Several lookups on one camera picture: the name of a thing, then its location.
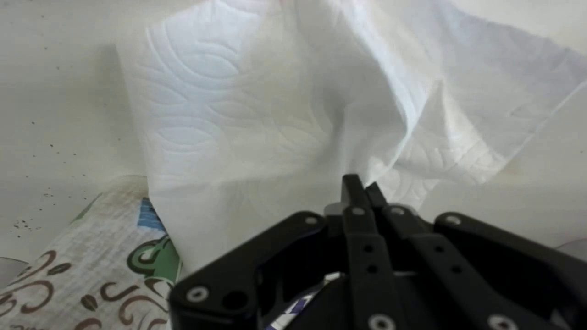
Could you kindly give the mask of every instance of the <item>black plastic part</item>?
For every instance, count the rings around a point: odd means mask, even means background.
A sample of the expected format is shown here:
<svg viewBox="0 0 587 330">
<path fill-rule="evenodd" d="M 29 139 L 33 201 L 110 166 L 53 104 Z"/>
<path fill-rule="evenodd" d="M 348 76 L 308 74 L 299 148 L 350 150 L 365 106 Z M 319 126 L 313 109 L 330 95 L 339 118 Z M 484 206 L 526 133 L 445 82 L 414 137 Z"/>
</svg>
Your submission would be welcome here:
<svg viewBox="0 0 587 330">
<path fill-rule="evenodd" d="M 328 272 L 341 276 L 322 287 Z M 176 283 L 172 327 L 264 330 L 315 289 L 286 330 L 370 330 L 372 315 L 394 330 L 555 330 L 554 311 L 587 327 L 585 261 L 458 212 L 431 225 L 354 173 L 326 217 L 295 212 Z"/>
</svg>

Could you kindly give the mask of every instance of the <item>screw hole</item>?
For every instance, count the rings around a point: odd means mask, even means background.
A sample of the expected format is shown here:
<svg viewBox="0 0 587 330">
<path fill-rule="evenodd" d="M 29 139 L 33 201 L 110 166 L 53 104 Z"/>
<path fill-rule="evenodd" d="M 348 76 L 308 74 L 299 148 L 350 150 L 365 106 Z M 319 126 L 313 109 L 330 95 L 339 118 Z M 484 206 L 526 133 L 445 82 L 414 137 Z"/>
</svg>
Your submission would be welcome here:
<svg viewBox="0 0 587 330">
<path fill-rule="evenodd" d="M 231 291 L 221 298 L 223 307 L 240 309 L 247 302 L 247 294 L 244 291 Z"/>
<path fill-rule="evenodd" d="M 377 267 L 377 265 L 374 265 L 374 263 L 370 263 L 370 265 L 366 267 L 366 271 L 368 271 L 368 272 L 377 272 L 377 271 L 379 271 L 379 267 Z"/>
</svg>

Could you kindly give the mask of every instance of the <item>white paper towel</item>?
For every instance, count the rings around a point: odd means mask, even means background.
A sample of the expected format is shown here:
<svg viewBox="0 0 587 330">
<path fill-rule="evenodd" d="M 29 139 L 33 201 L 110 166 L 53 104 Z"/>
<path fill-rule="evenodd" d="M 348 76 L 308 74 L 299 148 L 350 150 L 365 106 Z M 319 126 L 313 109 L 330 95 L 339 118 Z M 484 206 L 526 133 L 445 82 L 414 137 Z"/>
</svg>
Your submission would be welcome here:
<svg viewBox="0 0 587 330">
<path fill-rule="evenodd" d="M 187 269 L 335 201 L 344 172 L 409 203 L 482 181 L 587 76 L 583 56 L 442 0 L 209 0 L 121 58 Z"/>
</svg>

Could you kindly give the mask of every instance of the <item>white surface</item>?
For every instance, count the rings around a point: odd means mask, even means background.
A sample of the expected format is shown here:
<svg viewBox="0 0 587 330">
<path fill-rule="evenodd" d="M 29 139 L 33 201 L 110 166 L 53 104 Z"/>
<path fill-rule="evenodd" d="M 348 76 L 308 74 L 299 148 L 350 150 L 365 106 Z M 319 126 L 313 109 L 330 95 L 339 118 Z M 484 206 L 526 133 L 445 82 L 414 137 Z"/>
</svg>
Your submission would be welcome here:
<svg viewBox="0 0 587 330">
<path fill-rule="evenodd" d="M 576 51 L 438 0 L 209 0 L 122 47 L 150 195 L 196 269 L 339 177 L 421 203 L 493 175 L 587 78 Z"/>
<path fill-rule="evenodd" d="M 522 8 L 480 0 L 462 5 L 506 23 L 526 12 L 520 25 L 543 25 L 537 34 L 587 52 L 579 1 L 498 1 Z M 143 172 L 113 43 L 122 30 L 190 3 L 0 1 L 0 254 L 33 256 L 104 179 Z M 482 186 L 442 184 L 423 214 L 462 208 L 546 243 L 587 236 L 587 98 L 576 102 L 497 179 Z"/>
<path fill-rule="evenodd" d="M 0 256 L 34 256 L 104 179 L 143 172 L 115 41 L 188 3 L 0 1 Z"/>
</svg>

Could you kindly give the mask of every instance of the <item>patterned cloth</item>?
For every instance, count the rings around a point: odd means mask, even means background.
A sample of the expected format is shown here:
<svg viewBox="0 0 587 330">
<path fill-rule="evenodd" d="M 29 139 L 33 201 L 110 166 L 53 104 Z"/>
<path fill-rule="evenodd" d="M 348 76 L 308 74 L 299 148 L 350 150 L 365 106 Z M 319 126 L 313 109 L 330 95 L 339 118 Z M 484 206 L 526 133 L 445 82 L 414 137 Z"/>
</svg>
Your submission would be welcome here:
<svg viewBox="0 0 587 330">
<path fill-rule="evenodd" d="M 0 327 L 166 327 L 179 258 L 143 179 L 95 197 L 31 265 L 0 289 Z"/>
</svg>

